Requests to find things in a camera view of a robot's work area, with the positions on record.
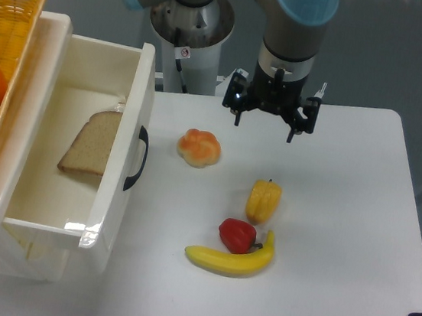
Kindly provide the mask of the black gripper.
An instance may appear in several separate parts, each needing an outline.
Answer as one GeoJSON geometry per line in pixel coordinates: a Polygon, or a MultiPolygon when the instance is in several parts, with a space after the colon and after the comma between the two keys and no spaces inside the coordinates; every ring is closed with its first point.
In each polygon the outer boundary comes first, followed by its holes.
{"type": "Polygon", "coordinates": [[[322,99],[318,96],[309,97],[303,105],[300,105],[301,92],[308,77],[295,81],[289,81],[286,78],[285,74],[268,75],[257,64],[250,85],[241,71],[235,71],[222,99],[222,106],[229,109],[235,116],[234,125],[239,126],[242,114],[251,110],[249,97],[251,94],[254,103],[257,103],[258,108],[264,112],[281,116],[286,110],[290,111],[287,121],[290,126],[287,143],[291,143],[295,135],[312,134],[322,106],[322,99]]]}

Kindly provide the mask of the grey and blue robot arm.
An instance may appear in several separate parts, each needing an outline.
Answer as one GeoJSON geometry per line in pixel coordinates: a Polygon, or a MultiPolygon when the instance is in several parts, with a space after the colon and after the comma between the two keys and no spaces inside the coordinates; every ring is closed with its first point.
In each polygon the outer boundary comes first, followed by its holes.
{"type": "MultiPolygon", "coordinates": [[[[234,14],[228,0],[123,0],[132,10],[148,9],[152,28],[167,48],[164,89],[205,93],[213,88],[219,60],[201,66],[232,32],[234,14]]],[[[310,134],[322,103],[320,94],[303,97],[303,88],[339,0],[255,0],[266,26],[255,72],[232,75],[222,103],[236,118],[258,109],[281,117],[292,135],[310,134]]]]}

